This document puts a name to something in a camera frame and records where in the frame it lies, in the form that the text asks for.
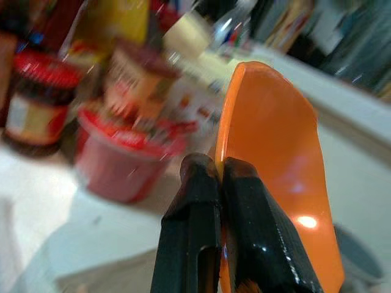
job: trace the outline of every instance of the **orange plastic scoop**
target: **orange plastic scoop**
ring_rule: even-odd
[[[220,122],[216,164],[234,157],[254,165],[294,223],[325,293],[337,293],[343,268],[327,199],[316,116],[284,77],[259,62],[237,66]],[[222,263],[222,287],[229,276]]]

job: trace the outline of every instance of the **jar label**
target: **jar label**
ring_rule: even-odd
[[[105,82],[105,97],[113,114],[155,119],[161,112],[174,78],[148,72],[121,49],[114,51]]]
[[[49,145],[59,140],[68,106],[48,106],[19,94],[11,99],[5,129],[13,139],[32,145]]]

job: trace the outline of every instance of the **kitchen counter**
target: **kitchen counter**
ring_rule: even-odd
[[[382,146],[347,128],[352,141],[336,123],[320,115],[334,222],[361,238],[390,273],[391,160],[382,159],[388,155]],[[0,144],[0,196],[13,202],[26,292],[56,292],[54,280],[151,251],[153,262],[161,216],[180,186],[179,165],[176,160],[169,167],[145,201],[123,206],[80,188],[61,154],[28,159]]]

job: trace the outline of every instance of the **plastic bottle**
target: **plastic bottle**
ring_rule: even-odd
[[[254,8],[255,0],[238,0],[234,9],[228,11],[214,25],[213,48],[218,49],[227,41],[235,42],[240,37],[245,21]]]

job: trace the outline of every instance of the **red cup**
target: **red cup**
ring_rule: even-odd
[[[158,145],[145,135],[101,124],[81,109],[76,171],[87,189],[108,200],[130,203],[148,195],[171,159],[185,148],[181,138]]]

